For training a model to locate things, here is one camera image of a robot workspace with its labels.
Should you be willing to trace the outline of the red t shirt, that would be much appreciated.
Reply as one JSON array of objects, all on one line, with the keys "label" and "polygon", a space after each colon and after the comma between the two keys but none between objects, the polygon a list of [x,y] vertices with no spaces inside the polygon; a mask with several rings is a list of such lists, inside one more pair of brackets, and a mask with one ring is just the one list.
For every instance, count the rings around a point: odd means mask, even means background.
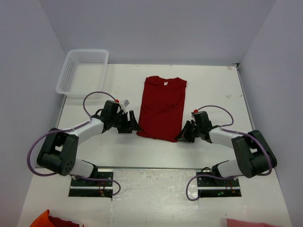
[{"label": "red t shirt", "polygon": [[137,135],[177,142],[182,130],[187,81],[181,78],[147,77],[144,82]]}]

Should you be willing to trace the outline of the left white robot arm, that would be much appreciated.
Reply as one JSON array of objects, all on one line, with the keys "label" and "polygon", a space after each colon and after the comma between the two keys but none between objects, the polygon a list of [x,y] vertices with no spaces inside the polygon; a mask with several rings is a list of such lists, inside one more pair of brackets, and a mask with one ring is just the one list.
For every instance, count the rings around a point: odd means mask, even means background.
[{"label": "left white robot arm", "polygon": [[37,164],[62,176],[79,176],[88,186],[95,185],[98,182],[95,165],[76,158],[78,146],[111,128],[116,128],[118,133],[140,131],[134,112],[125,110],[128,104],[127,100],[120,103],[107,100],[89,121],[71,129],[50,130],[37,156]]}]

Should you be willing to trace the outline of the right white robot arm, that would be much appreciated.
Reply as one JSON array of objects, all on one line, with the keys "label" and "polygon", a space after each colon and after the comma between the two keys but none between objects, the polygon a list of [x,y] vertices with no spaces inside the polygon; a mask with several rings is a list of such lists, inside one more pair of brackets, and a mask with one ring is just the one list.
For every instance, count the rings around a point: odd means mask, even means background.
[{"label": "right white robot arm", "polygon": [[215,185],[223,185],[230,177],[269,175],[277,166],[277,159],[260,131],[239,132],[213,126],[205,111],[195,111],[192,117],[193,120],[186,122],[175,140],[193,143],[196,138],[201,138],[234,151],[234,160],[212,167],[211,180]]}]

